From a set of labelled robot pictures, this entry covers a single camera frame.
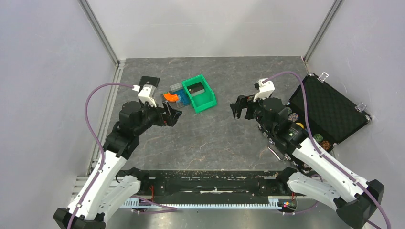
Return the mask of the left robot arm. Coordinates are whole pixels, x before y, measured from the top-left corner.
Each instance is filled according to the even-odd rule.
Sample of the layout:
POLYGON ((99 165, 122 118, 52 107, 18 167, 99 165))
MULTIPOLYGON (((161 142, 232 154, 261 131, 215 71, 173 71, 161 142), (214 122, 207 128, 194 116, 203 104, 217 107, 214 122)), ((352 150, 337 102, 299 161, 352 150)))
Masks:
POLYGON ((101 148, 101 158, 78 195, 66 208, 58 208, 54 220, 62 229, 104 229, 114 213, 130 198, 149 191, 149 175, 137 168, 116 187, 109 187, 139 145, 139 136, 152 126, 173 127, 182 111, 168 103, 152 107, 131 101, 123 104, 119 120, 101 148))

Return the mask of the black leather card holder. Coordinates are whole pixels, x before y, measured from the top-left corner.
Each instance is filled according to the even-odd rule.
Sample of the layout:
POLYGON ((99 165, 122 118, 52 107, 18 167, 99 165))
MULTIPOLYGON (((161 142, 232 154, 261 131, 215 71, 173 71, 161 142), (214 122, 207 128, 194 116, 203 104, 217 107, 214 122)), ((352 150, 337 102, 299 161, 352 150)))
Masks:
POLYGON ((144 87, 149 88, 152 92, 154 92, 157 89, 159 82, 159 77, 142 76, 138 83, 138 86, 140 87, 139 92, 142 91, 144 87))

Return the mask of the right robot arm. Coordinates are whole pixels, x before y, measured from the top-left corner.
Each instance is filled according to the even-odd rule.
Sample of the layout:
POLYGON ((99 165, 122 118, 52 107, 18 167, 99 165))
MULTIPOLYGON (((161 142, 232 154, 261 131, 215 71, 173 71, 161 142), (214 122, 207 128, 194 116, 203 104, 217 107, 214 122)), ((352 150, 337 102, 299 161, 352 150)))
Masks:
POLYGON ((230 104, 234 119, 254 119, 275 147, 297 164, 297 170, 284 169, 276 181, 282 195, 303 194, 335 210, 339 218, 354 229, 361 229, 380 207, 384 185, 368 181, 332 157, 309 132, 288 119, 288 108, 278 98, 254 99, 238 96, 230 104))

